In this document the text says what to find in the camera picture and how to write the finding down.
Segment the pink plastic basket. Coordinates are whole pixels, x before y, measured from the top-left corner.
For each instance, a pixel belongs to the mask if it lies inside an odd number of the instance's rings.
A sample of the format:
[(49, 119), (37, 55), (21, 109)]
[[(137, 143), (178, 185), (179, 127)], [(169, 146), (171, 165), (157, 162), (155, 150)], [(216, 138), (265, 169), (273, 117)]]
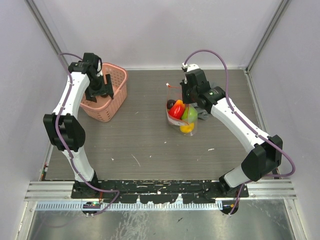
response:
[(82, 97), (80, 107), (93, 119), (102, 123), (107, 123), (116, 114), (127, 97), (128, 72), (117, 65), (103, 63), (102, 73), (104, 76), (110, 75), (114, 93), (113, 98), (110, 96), (97, 96), (97, 102), (94, 102), (86, 100), (84, 95)]

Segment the green apple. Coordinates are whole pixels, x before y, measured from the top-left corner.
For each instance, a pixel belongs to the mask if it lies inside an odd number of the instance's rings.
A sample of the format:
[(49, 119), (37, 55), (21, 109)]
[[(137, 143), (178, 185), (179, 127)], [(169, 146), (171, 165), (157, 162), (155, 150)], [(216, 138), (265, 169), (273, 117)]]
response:
[(198, 112), (193, 106), (185, 108), (184, 113), (181, 116), (181, 120), (187, 123), (193, 123), (198, 119)]

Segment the dark purple mangosteen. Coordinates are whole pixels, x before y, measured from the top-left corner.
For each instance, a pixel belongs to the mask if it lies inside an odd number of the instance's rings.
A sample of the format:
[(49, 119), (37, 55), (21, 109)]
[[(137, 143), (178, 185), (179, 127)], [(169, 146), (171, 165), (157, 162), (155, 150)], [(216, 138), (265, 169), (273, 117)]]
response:
[(166, 108), (170, 110), (175, 105), (175, 103), (176, 101), (174, 99), (169, 99), (166, 103)]

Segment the red yellow mango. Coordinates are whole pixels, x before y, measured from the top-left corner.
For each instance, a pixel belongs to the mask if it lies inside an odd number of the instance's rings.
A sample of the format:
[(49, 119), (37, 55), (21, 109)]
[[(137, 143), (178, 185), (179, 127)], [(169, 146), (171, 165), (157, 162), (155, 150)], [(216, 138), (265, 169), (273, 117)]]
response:
[(168, 114), (175, 118), (175, 119), (180, 119), (185, 111), (185, 104), (183, 103), (182, 100), (177, 100), (174, 106), (168, 111)]

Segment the clear zip top bag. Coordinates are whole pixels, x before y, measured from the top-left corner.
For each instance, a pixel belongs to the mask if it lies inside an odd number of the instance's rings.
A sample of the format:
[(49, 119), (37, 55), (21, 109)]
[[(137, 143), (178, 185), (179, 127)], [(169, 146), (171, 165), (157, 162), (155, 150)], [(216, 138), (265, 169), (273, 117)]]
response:
[(198, 127), (197, 110), (183, 101), (180, 87), (172, 86), (167, 82), (166, 89), (165, 109), (168, 124), (184, 136), (194, 136)]

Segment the yellow pear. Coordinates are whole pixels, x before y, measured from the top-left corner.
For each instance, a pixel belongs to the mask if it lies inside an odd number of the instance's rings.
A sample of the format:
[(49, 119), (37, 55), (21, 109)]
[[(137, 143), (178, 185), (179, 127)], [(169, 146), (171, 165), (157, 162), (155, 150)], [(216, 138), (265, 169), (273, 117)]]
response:
[(191, 122), (190, 124), (188, 125), (181, 125), (179, 127), (180, 131), (184, 134), (188, 134), (188, 133), (191, 133), (195, 128), (195, 123), (194, 122)]

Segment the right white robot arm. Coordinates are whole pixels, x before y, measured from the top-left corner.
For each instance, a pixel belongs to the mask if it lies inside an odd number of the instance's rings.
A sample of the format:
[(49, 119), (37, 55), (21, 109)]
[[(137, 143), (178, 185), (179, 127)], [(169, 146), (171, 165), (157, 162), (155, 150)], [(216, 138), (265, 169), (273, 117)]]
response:
[(278, 135), (269, 136), (252, 123), (219, 86), (211, 87), (205, 72), (196, 64), (187, 67), (180, 82), (182, 100), (196, 103), (221, 121), (240, 141), (247, 156), (242, 163), (219, 178), (219, 191), (231, 197), (237, 187), (248, 181), (258, 181), (276, 169), (282, 161), (283, 141)]

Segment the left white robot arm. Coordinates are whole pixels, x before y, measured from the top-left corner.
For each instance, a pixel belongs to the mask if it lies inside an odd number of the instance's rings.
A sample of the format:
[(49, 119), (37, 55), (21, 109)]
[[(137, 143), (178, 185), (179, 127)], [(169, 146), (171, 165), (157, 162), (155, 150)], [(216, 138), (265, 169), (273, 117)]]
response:
[(84, 197), (97, 198), (102, 194), (97, 174), (85, 153), (86, 133), (78, 121), (81, 100), (97, 102), (97, 97), (114, 97), (111, 76), (103, 74), (102, 59), (85, 52), (68, 68), (67, 82), (58, 105), (51, 114), (45, 114), (43, 124), (50, 143), (66, 158), (74, 173), (74, 192)]

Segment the grey cloth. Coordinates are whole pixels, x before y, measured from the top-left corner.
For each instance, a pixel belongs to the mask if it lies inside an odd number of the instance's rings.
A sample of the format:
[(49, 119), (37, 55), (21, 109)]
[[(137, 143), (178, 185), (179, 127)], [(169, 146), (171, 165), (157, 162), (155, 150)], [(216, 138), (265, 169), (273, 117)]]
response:
[[(215, 81), (211, 81), (210, 82), (210, 87), (214, 88), (217, 87), (217, 83)], [(207, 111), (201, 107), (199, 107), (196, 103), (193, 103), (192, 106), (195, 108), (195, 110), (197, 111), (197, 118), (202, 120), (202, 121), (206, 121), (210, 115), (207, 113)]]

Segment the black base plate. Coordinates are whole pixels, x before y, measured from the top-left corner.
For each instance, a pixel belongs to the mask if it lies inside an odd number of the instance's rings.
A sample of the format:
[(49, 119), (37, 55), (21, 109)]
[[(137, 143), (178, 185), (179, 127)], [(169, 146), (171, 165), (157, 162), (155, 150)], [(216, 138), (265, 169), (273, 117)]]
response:
[(219, 198), (236, 198), (240, 190), (238, 186), (224, 191), (215, 180), (101, 180), (97, 187), (108, 192), (94, 190), (84, 183), (74, 183), (71, 198), (100, 198), (109, 203), (118, 191), (116, 203), (173, 204), (181, 197), (183, 204), (206, 204), (215, 203)]

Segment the left aluminium frame post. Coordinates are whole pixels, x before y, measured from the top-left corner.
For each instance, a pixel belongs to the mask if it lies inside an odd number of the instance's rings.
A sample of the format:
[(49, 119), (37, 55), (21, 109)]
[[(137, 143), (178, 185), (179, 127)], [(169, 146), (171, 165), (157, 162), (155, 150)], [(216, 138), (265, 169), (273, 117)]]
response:
[(69, 51), (67, 50), (67, 47), (50, 14), (49, 7), (46, 6), (46, 3), (42, 0), (24, 0), (24, 2), (47, 39), (49, 45), (57, 55), (60, 63), (65, 69), (67, 69), (73, 60), (73, 57), (70, 55), (61, 55), (62, 53), (69, 53)]

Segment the aluminium frame post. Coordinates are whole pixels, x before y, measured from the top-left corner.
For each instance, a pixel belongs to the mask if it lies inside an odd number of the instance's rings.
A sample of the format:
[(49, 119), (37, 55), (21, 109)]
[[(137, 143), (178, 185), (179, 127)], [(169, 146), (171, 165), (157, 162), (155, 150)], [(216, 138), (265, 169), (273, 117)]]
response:
[(285, 12), (291, 2), (292, 2), (291, 0), (281, 0), (279, 2), (278, 7), (276, 8), (269, 24), (267, 25), (267, 28), (264, 31), (261, 40), (259, 41), (257, 47), (255, 48), (254, 53), (253, 53), (252, 57), (250, 58), (250, 61), (247, 65), (247, 67), (245, 68), (245, 72), (247, 74), (249, 74), (251, 72), (251, 70), (253, 69), (256, 61), (258, 60), (259, 56), (261, 55), (264, 47), (268, 43), (269, 39), (271, 38), (273, 32), (275, 31), (278, 23), (280, 22), (282, 16), (285, 14)]
[(46, 6), (46, 3), (42, 0), (24, 0), (24, 2), (47, 39), (49, 45), (57, 55), (60, 63), (65, 69), (67, 69), (73, 60), (73, 57), (70, 55), (61, 55), (62, 53), (69, 53), (69, 51), (67, 50), (67, 47), (50, 14), (49, 7)]

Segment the right aluminium frame post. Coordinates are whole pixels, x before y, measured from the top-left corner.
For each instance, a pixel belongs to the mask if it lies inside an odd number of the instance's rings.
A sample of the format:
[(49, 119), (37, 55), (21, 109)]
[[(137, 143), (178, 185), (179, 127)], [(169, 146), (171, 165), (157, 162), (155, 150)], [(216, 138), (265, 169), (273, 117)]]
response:
[(254, 53), (253, 53), (252, 57), (250, 58), (250, 61), (247, 65), (247, 67), (245, 68), (245, 72), (247, 74), (249, 74), (251, 72), (251, 70), (253, 69), (256, 61), (258, 60), (259, 56), (261, 55), (264, 47), (268, 43), (269, 39), (271, 38), (273, 32), (275, 31), (278, 23), (280, 22), (282, 16), (285, 14), (285, 12), (291, 2), (292, 2), (291, 0), (281, 0), (279, 2), (278, 7), (276, 8), (269, 24), (267, 25), (267, 28), (264, 31), (261, 40), (259, 41), (257, 47), (255, 48)]

